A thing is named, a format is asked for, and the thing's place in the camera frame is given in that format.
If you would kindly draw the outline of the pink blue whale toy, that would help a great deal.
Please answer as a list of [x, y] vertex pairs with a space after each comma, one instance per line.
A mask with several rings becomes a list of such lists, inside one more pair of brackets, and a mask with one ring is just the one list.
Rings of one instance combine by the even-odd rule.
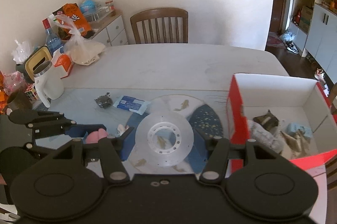
[[86, 144], [93, 144], [98, 143], [98, 141], [102, 138], [107, 138], [108, 132], [105, 129], [98, 129], [97, 131], [93, 131], [88, 134], [86, 137], [85, 143]]

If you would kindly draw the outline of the clear tape roll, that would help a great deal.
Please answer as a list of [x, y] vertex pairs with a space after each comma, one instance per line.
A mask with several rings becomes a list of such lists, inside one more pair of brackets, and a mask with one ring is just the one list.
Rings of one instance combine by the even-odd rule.
[[181, 163], [194, 144], [194, 133], [188, 120], [178, 113], [151, 113], [137, 127], [135, 148], [141, 159], [155, 167]]

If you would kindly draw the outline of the white labelled pouch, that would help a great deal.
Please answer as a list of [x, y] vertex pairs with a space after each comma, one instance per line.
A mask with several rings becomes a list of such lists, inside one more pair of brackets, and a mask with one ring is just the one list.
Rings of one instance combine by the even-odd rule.
[[248, 120], [247, 126], [250, 131], [250, 138], [255, 139], [278, 154], [282, 152], [284, 148], [283, 142], [264, 129], [260, 124]]

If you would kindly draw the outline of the black snack packet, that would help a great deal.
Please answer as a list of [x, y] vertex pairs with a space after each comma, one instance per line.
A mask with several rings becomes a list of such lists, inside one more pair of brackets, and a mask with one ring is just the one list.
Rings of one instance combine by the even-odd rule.
[[279, 126], [279, 120], [270, 110], [264, 115], [254, 117], [253, 121], [261, 125], [266, 131], [270, 131]]

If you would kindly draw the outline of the silver snack packet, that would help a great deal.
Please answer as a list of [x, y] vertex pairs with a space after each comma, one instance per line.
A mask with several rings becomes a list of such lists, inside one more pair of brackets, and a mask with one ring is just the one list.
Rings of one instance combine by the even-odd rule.
[[304, 138], [301, 133], [295, 133], [295, 136], [290, 136], [284, 132], [280, 133], [280, 138], [283, 142], [283, 150], [281, 156], [291, 160], [310, 156], [310, 143]]

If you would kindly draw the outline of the light blue herbal carton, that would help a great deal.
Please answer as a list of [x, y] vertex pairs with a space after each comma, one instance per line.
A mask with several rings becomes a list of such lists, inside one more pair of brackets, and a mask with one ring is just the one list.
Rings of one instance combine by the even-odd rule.
[[286, 133], [290, 136], [294, 136], [296, 133], [300, 133], [305, 138], [312, 138], [313, 136], [313, 132], [310, 127], [303, 126], [296, 122], [292, 122], [287, 125]]

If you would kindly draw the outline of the bag of dark seeds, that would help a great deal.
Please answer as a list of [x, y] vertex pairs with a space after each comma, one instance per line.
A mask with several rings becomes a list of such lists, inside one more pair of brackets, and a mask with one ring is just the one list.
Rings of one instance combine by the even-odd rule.
[[99, 96], [94, 101], [102, 109], [106, 109], [106, 108], [108, 108], [108, 107], [110, 107], [110, 106], [113, 105], [113, 101], [112, 101], [112, 99], [110, 97], [110, 93], [109, 92], [106, 93], [103, 96]]

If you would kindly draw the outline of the white electric kettle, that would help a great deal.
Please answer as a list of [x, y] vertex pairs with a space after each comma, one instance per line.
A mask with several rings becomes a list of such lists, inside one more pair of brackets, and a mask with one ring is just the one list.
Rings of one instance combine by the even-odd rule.
[[58, 99], [64, 92], [60, 73], [51, 61], [45, 61], [34, 70], [35, 90], [45, 107], [49, 108], [49, 100]]

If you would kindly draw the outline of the orange white carton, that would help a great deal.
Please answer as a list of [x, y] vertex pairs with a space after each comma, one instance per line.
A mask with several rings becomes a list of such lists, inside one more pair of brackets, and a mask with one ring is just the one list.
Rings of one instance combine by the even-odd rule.
[[51, 61], [61, 79], [70, 75], [74, 63], [67, 54], [61, 53], [60, 50], [58, 50], [54, 52]]

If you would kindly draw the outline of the clear plastic bag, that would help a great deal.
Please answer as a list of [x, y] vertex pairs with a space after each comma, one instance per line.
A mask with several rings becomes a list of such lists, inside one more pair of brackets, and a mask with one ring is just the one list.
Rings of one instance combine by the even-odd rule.
[[56, 15], [55, 24], [64, 30], [69, 30], [71, 34], [70, 39], [64, 45], [64, 52], [73, 63], [89, 66], [100, 59], [106, 46], [101, 42], [85, 39], [71, 18], [64, 14]]

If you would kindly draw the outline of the blue glass bottle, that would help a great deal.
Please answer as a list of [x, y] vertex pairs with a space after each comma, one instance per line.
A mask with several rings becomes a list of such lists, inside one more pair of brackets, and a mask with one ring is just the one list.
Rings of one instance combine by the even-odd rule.
[[63, 46], [62, 41], [56, 35], [56, 33], [52, 31], [49, 20], [47, 18], [45, 18], [42, 23], [46, 32], [46, 46], [49, 49], [51, 55], [54, 55], [54, 53]]

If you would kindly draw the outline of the white drawer cabinet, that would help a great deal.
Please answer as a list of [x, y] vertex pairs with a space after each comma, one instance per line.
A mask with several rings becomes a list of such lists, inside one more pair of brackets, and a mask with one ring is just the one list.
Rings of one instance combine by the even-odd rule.
[[122, 12], [115, 11], [115, 15], [109, 14], [91, 24], [95, 34], [90, 38], [106, 46], [122, 46], [128, 44], [126, 30], [123, 23]]

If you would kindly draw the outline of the orange snack bag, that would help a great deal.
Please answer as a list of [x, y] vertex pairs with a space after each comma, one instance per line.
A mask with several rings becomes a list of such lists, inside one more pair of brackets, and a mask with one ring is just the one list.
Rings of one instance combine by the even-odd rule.
[[76, 28], [79, 30], [81, 35], [84, 38], [91, 38], [95, 32], [93, 31], [90, 24], [87, 22], [86, 18], [80, 11], [80, 8], [76, 3], [74, 4], [65, 4], [61, 8], [52, 12], [53, 15], [66, 15], [70, 18], [75, 24]]

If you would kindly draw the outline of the wooden chair right side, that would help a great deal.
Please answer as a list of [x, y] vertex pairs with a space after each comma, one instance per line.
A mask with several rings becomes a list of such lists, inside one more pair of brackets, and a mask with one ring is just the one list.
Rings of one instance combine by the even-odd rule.
[[336, 106], [334, 104], [334, 100], [336, 100], [336, 96], [337, 96], [337, 84], [334, 84], [334, 86], [331, 88], [329, 95], [328, 95], [328, 101], [330, 103], [330, 110], [332, 115], [336, 115], [337, 109]]

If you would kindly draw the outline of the wooden chair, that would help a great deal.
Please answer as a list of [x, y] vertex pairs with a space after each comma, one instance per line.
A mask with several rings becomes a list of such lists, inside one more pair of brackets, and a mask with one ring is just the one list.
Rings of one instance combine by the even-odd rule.
[[332, 115], [336, 115], [337, 109], [336, 106], [334, 104], [334, 100], [336, 100], [336, 96], [337, 96], [337, 84], [334, 84], [334, 86], [331, 88], [329, 95], [328, 95], [328, 101], [330, 103], [330, 110]]
[[130, 18], [137, 44], [188, 43], [189, 14], [180, 8], [148, 9]]

